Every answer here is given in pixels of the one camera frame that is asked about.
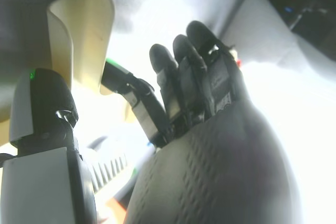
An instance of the cream-colored plastic piece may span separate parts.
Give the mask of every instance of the cream-colored plastic piece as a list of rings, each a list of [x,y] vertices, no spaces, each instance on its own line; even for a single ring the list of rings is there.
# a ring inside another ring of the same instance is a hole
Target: cream-colored plastic piece
[[[47,10],[52,69],[99,92],[114,19],[112,0],[56,0]]]

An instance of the beige plastic object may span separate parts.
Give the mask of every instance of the beige plastic object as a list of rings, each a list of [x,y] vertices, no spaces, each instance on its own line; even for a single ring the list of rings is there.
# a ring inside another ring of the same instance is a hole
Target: beige plastic object
[[[52,69],[99,92],[114,20],[112,0],[56,0],[47,10]]]

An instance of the yellow plastic object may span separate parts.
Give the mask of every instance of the yellow plastic object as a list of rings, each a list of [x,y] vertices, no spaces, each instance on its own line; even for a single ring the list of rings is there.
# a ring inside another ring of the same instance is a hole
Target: yellow plastic object
[[[114,20],[112,0],[56,0],[47,10],[52,69],[99,92]]]

